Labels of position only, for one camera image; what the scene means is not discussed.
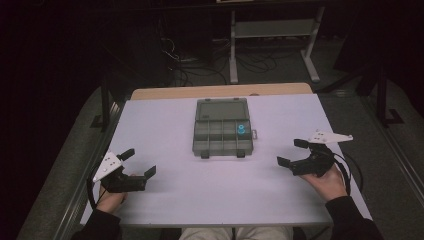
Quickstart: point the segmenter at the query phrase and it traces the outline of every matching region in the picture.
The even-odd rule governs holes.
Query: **gray storage box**
[[[195,156],[252,155],[252,127],[245,98],[197,101],[193,136]]]

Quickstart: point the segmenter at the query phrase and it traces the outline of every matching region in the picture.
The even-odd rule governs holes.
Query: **table surface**
[[[331,224],[319,195],[304,180],[278,166],[276,160],[277,156],[291,160],[308,157],[309,151],[294,147],[293,139],[307,139],[316,129],[332,131],[317,95],[311,94],[309,88],[306,94],[246,96],[251,91],[241,91],[244,94],[239,95],[235,90],[249,86],[226,87],[234,87],[232,97],[246,97],[252,128],[258,132],[253,154],[246,158],[200,159],[193,155],[197,97],[126,103],[110,150],[120,154],[135,149],[136,154],[124,163],[124,173],[141,175],[156,165],[157,174],[147,183],[146,191],[130,193],[117,213],[122,224],[149,227]],[[250,86],[250,90],[260,87],[283,89],[284,84]],[[183,90],[196,88],[162,89],[174,93]],[[146,98],[138,93],[149,91],[161,90],[136,91],[133,99]],[[341,154],[337,144],[327,146]],[[363,216],[371,218],[354,181],[352,197]],[[81,223],[90,214],[87,206]]]

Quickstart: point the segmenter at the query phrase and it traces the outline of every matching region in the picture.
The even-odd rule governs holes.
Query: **black sleeve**
[[[121,235],[121,219],[94,209],[84,228],[72,236],[72,240],[115,240]]]
[[[383,240],[375,223],[362,217],[352,197],[339,197],[325,206],[334,222],[332,240]]]

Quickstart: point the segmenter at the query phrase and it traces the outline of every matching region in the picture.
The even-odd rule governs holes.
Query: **khaki pants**
[[[240,227],[237,240],[292,240],[292,227]],[[231,240],[231,228],[183,228],[180,240]]]

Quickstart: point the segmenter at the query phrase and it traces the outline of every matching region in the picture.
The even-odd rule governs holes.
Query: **person's hand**
[[[114,214],[119,205],[127,199],[128,193],[110,193],[100,185],[99,201],[97,202],[97,210]]]
[[[300,177],[311,184],[327,202],[338,197],[347,196],[342,174],[335,164],[320,178],[314,174],[306,174]]]

